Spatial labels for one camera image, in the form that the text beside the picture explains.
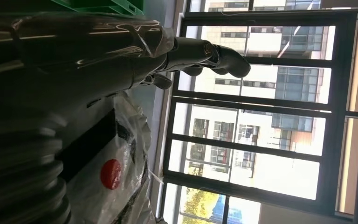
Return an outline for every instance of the red circle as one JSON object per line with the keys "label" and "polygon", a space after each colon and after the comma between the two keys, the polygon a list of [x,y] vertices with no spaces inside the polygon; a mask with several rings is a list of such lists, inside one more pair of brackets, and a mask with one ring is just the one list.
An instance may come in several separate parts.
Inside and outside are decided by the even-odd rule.
{"label": "red circle", "polygon": [[101,168],[101,182],[107,188],[114,190],[120,184],[121,165],[117,160],[108,160]]}

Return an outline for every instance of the tree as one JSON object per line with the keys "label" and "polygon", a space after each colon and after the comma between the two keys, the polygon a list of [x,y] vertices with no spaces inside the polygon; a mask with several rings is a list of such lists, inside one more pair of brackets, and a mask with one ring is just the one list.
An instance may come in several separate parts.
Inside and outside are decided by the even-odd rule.
{"label": "tree", "polygon": [[[198,217],[209,218],[219,198],[218,194],[198,190],[187,189],[187,201],[185,213]],[[208,222],[183,216],[183,224],[207,224]]]}

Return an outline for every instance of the robotic hand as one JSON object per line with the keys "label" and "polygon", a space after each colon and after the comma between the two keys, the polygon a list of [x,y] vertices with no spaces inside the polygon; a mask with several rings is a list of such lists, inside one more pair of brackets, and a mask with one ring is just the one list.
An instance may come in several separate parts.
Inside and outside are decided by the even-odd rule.
{"label": "robotic hand", "polygon": [[156,70],[157,73],[148,75],[141,85],[155,84],[158,88],[168,89],[171,81],[158,72],[182,70],[190,76],[197,76],[204,67],[219,75],[230,73],[237,78],[245,77],[251,69],[246,59],[233,49],[204,40],[176,37],[174,48],[166,54],[165,63]]}

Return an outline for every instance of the black window frame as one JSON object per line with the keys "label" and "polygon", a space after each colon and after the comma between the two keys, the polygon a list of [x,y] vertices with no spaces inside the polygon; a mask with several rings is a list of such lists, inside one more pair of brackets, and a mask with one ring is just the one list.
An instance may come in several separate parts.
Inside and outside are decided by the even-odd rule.
{"label": "black window frame", "polygon": [[[349,80],[351,75],[351,56],[356,34],[357,14],[356,11],[311,11],[307,13],[282,12],[279,14],[260,14],[253,13],[253,1],[250,1],[249,12],[238,14],[237,12],[227,12],[225,14],[206,14],[206,13],[185,13],[182,21],[181,34],[185,36],[187,26],[336,26],[333,57],[328,60],[309,60],[309,59],[285,59],[285,58],[265,58],[248,57],[251,64],[299,66],[315,68],[331,68],[331,81],[329,90],[329,100],[327,104],[294,102],[278,99],[262,99],[254,97],[232,96],[224,94],[203,93],[182,91],[178,89],[179,72],[175,73],[172,98],[170,104],[169,121],[167,126],[167,138],[165,145],[163,173],[166,182],[191,188],[208,186],[207,191],[220,192],[226,196],[225,213],[223,223],[227,223],[229,197],[238,197],[254,200],[262,203],[275,204],[278,206],[303,210],[306,212],[317,213],[330,217],[335,215],[338,173],[340,169],[341,145],[343,139],[344,120],[346,116],[358,117],[358,112],[346,111],[346,95],[348,93]],[[260,189],[252,189],[238,186],[228,182],[207,179],[198,176],[186,175],[168,169],[170,149],[172,140],[182,140],[190,142],[203,142],[210,145],[231,146],[236,148],[236,144],[223,143],[219,141],[209,141],[194,137],[186,137],[172,133],[174,112],[177,103],[188,103],[208,106],[220,106],[236,108],[240,110],[256,110],[261,112],[280,112],[296,114],[301,116],[314,116],[326,118],[325,137],[323,144],[323,155],[319,157],[320,162],[319,179],[316,200],[308,200],[288,195],[281,195],[274,192],[267,192]],[[272,108],[263,106],[250,106],[244,104],[272,105]]]}

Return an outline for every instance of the clear plastic sheet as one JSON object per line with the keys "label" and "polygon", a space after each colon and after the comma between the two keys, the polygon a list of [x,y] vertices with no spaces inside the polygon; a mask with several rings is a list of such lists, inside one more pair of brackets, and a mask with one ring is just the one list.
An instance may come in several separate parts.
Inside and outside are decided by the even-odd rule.
{"label": "clear plastic sheet", "polygon": [[146,117],[125,94],[113,98],[117,135],[69,183],[73,223],[156,224],[147,194]]}
{"label": "clear plastic sheet", "polygon": [[117,56],[156,58],[173,43],[173,31],[158,21],[102,13],[1,15],[0,72],[81,68]]}

